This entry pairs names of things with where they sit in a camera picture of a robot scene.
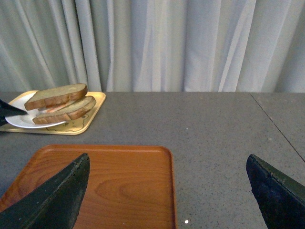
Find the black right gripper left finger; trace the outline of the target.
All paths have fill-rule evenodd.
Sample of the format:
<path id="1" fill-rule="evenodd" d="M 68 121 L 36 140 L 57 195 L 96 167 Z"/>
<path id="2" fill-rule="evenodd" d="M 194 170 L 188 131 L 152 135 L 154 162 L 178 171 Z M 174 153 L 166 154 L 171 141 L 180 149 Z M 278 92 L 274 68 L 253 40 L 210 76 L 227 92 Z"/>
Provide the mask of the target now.
<path id="1" fill-rule="evenodd" d="M 84 153 L 0 214 L 2 229 L 72 229 L 88 185 Z"/>

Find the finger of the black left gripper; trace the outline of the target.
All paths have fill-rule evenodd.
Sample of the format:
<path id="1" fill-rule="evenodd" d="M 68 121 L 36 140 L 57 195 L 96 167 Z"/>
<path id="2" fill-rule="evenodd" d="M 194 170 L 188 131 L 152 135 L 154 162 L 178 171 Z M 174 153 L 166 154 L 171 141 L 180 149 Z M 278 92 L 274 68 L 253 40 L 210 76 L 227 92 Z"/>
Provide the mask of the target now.
<path id="1" fill-rule="evenodd" d="M 27 112 L 16 108 L 3 100 L 0 101 L 0 125 L 3 126 L 7 124 L 6 117 L 17 116 L 17 115 L 26 115 Z"/>

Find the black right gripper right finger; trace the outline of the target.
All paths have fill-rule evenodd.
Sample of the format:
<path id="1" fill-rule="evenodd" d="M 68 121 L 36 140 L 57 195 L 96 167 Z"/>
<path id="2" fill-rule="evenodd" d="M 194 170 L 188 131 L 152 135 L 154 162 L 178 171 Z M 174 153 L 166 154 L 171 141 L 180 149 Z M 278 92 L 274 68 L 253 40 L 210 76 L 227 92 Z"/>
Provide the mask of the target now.
<path id="1" fill-rule="evenodd" d="M 246 162 L 252 193 L 269 229 L 305 227 L 305 187 L 254 154 Z"/>

